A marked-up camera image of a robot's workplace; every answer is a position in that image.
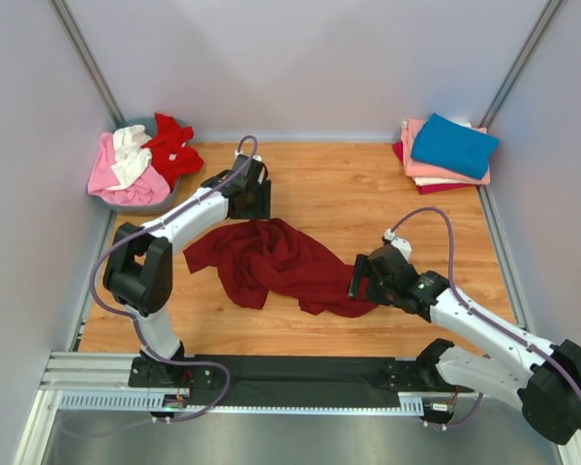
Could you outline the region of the dark red t-shirt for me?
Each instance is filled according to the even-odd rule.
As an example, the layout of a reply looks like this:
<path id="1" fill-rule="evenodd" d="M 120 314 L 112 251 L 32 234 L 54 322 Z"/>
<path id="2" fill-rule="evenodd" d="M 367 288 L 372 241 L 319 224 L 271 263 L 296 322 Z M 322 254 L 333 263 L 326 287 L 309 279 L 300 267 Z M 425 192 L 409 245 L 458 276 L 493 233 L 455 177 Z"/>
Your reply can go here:
<path id="1" fill-rule="evenodd" d="M 353 266 L 284 220 L 250 220 L 214 229 L 184 250 L 192 273 L 217 269 L 228 298 L 244 308 L 261 309 L 274 293 L 297 300 L 301 311 L 361 317 L 377 307 L 349 297 Z"/>

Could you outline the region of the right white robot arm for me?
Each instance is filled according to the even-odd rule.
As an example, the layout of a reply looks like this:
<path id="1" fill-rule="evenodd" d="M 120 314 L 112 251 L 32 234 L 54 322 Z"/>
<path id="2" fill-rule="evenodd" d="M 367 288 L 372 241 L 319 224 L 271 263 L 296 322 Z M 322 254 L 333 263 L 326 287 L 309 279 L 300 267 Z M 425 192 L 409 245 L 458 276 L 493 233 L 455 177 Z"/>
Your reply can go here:
<path id="1" fill-rule="evenodd" d="M 357 255 L 349 287 L 366 298 L 416 315 L 463 337 L 476 356 L 447 341 L 427 348 L 416 367 L 426 389 L 470 388 L 519 411 L 543 438 L 566 445 L 581 431 L 581 347 L 553 343 L 488 311 L 436 271 L 418 273 L 411 246 L 394 238 L 369 255 Z"/>

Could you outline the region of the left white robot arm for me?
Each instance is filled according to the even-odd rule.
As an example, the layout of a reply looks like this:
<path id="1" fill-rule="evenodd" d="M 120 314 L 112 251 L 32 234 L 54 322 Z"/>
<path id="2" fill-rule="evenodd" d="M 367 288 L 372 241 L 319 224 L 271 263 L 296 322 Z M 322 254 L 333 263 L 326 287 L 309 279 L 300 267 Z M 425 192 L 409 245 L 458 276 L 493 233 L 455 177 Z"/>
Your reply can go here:
<path id="1" fill-rule="evenodd" d="M 261 156 L 235 153 L 231 169 L 204 181 L 174 209 L 141 226 L 121 225 L 107 258 L 103 286 L 134 325 L 141 349 L 132 388 L 186 388 L 183 343 L 168 313 L 173 259 L 202 232 L 226 219 L 268 219 L 271 181 Z"/>

